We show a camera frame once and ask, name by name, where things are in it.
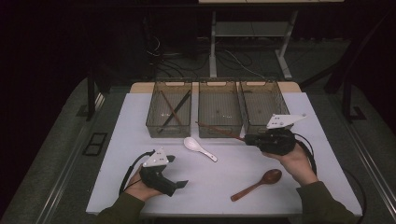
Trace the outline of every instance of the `dark background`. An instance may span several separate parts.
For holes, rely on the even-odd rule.
[[[311,38],[355,41],[343,58],[344,64],[348,64],[362,38],[392,9],[392,4],[393,1],[385,0],[350,0],[342,7],[302,8],[292,36],[295,41]],[[6,99],[1,110],[5,124],[2,134],[5,144],[0,152],[1,216],[69,94],[87,76],[90,67],[100,91],[108,91],[112,85],[129,85],[134,80],[149,80],[153,76],[146,53],[146,48],[150,48],[149,34],[155,34],[163,43],[189,57],[194,57],[196,37],[209,36],[210,12],[207,11],[152,13],[144,32],[142,24],[147,11],[81,13],[71,8],[72,5],[70,1],[1,3],[1,90]],[[263,20],[276,20],[282,12],[273,10],[265,17],[252,12],[232,15],[223,12],[219,16],[251,20],[258,15]],[[396,133],[393,118],[396,106],[392,106],[396,102],[395,22],[393,9],[365,45],[350,75]],[[340,77],[344,70],[345,65],[337,71]],[[133,73],[142,75],[134,77]]]

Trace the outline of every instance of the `white ceramic spoon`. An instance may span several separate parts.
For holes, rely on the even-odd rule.
[[[192,151],[197,151],[197,152],[202,152],[204,153],[207,157],[209,157],[210,159],[212,159],[212,161],[218,161],[218,158],[215,157],[212,153],[204,150],[199,143],[192,137],[186,137],[184,139],[184,146],[186,148],[188,148],[189,150]]]

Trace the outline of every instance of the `person's right hand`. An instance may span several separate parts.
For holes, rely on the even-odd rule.
[[[266,152],[263,152],[262,155],[280,161],[286,171],[291,174],[301,186],[318,181],[304,150],[298,144],[295,145],[293,151],[284,156]]]

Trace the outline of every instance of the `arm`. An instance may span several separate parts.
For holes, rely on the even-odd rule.
[[[297,192],[303,204],[303,223],[356,223],[358,219],[337,202],[323,182],[318,180],[308,158],[298,144],[285,156],[262,154],[280,161],[286,171],[300,184],[301,187],[297,188]]]
[[[95,223],[114,223],[114,224],[137,224],[139,222],[140,211],[148,199],[160,195],[156,189],[147,187],[140,179],[139,169],[134,173],[129,181],[128,187],[120,197],[114,202],[113,206],[103,210],[97,216]]]

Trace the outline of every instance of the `person's left hand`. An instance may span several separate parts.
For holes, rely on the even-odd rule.
[[[141,180],[140,177],[140,169],[142,168],[142,164],[140,164],[139,168],[137,169],[137,171],[134,173],[134,175],[131,177],[131,179],[129,180],[128,186],[132,184],[132,186],[128,187],[124,192],[128,193],[134,197],[136,197],[137,199],[145,202],[148,199],[157,196],[157,195],[161,195],[162,193],[159,192],[156,189],[152,189],[147,187]]]

